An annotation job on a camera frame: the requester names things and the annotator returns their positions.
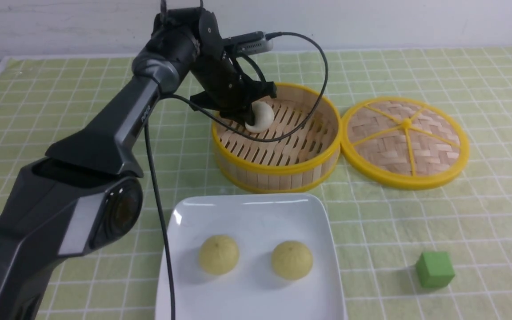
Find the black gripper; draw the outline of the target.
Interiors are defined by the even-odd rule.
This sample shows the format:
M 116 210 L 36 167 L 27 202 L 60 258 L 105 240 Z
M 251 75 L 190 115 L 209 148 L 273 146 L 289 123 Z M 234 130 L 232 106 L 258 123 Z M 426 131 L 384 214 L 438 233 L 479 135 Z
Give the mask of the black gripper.
M 218 111 L 221 117 L 244 127 L 254 126 L 253 105 L 264 97 L 276 99 L 276 83 L 265 82 L 258 68 L 258 81 L 246 75 L 236 57 L 225 51 L 215 14 L 207 9 L 199 9 L 198 13 L 200 53 L 191 73 L 204 91 L 191 96 L 190 100 L 198 107 Z

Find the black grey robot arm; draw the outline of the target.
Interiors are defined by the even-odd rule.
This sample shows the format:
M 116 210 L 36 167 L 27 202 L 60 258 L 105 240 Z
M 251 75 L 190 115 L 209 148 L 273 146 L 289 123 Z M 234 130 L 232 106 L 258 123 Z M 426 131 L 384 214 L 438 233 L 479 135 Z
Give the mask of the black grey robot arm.
M 132 62 L 133 77 L 85 128 L 51 144 L 20 169 L 0 214 L 0 320 L 33 320 L 55 267 L 117 241 L 144 202 L 144 171 L 132 152 L 161 99 L 192 73 L 202 111 L 254 125 L 251 103 L 276 95 L 231 60 L 268 52 L 262 31 L 222 38 L 205 8 L 160 12 L 151 38 Z

